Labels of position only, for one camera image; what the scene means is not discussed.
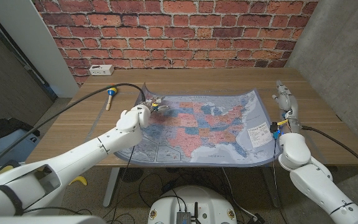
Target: map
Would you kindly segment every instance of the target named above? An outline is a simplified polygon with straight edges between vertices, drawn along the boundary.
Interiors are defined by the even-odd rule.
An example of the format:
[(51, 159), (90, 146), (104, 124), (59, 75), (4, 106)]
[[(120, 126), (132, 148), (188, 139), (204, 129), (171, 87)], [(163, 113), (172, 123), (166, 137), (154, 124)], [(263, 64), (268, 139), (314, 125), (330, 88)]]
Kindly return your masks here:
[[(143, 90), (147, 99), (157, 96), (145, 86)], [(159, 105), (168, 110), (151, 114), (143, 140), (134, 148), (134, 164), (250, 167), (273, 161), (275, 141), (257, 90), (236, 96), (170, 95)], [(128, 161), (131, 152), (115, 155)]]

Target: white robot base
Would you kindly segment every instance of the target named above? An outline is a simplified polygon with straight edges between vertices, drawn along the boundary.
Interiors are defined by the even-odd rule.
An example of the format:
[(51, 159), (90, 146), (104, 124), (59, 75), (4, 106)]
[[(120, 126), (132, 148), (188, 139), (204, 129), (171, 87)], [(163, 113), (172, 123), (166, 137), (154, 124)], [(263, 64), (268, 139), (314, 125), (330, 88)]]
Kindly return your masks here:
[[(184, 203), (186, 203), (187, 212), (185, 212)], [(177, 187), (161, 195), (161, 198), (153, 203), (147, 223), (190, 224), (190, 220), (201, 224), (237, 223), (233, 206), (222, 195), (206, 187), (196, 185)]]

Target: yellow object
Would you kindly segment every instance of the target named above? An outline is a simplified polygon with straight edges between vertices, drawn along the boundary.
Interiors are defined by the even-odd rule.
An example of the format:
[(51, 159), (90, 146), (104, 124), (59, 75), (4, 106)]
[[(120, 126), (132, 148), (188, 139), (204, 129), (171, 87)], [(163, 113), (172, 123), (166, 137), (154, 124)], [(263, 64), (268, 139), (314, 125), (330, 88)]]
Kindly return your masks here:
[(285, 124), (285, 123), (287, 123), (287, 122), (288, 122), (288, 120), (285, 119), (285, 120), (283, 120), (283, 121), (281, 121), (281, 122), (277, 122), (277, 125), (283, 125), (283, 124)]
[(13, 166), (8, 165), (8, 166), (6, 166), (6, 167), (4, 167), (4, 168), (2, 168), (2, 169), (0, 170), (0, 174), (3, 174), (3, 173), (5, 173), (6, 171), (9, 171), (9, 170), (11, 170), (11, 169), (13, 169), (13, 168), (14, 168)]
[(71, 181), (68, 185), (71, 185), (72, 183), (76, 182), (77, 180), (80, 181), (85, 186), (88, 185), (86, 179), (83, 176), (75, 177), (75, 179), (73, 181)]

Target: gray wall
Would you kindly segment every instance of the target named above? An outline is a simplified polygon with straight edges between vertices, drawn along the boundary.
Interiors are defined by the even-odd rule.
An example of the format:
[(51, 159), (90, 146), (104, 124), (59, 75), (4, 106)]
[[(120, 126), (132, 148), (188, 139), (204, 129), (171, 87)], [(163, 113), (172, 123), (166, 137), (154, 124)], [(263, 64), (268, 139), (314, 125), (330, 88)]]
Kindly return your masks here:
[(358, 136), (358, 1), (320, 0), (285, 66), (298, 69)]

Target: table leg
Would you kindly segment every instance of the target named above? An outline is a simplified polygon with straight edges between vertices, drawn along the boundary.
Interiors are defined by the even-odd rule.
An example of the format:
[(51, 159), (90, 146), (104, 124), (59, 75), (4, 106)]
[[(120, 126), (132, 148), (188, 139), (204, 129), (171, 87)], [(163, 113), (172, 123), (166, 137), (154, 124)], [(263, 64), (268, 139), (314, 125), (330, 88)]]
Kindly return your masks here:
[(114, 189), (118, 178), (119, 168), (115, 167), (111, 169), (109, 183), (107, 184), (106, 193), (104, 194), (103, 207), (108, 208), (111, 204), (112, 196), (114, 195)]
[(265, 179), (267, 190), (272, 199), (272, 204), (276, 208), (280, 208), (280, 201), (278, 199), (278, 194), (275, 187), (274, 175), (271, 167), (261, 167), (262, 174)]

